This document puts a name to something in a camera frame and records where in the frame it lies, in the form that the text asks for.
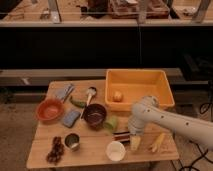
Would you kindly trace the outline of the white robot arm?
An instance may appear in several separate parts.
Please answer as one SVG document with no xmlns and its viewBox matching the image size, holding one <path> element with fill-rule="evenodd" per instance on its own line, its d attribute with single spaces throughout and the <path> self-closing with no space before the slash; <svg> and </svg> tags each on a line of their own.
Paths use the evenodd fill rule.
<svg viewBox="0 0 213 171">
<path fill-rule="evenodd" d="M 144 96 L 131 107 L 128 130 L 141 135 L 147 123 L 154 123 L 181 134 L 213 151 L 213 123 L 162 110 L 155 96 Z"/>
</svg>

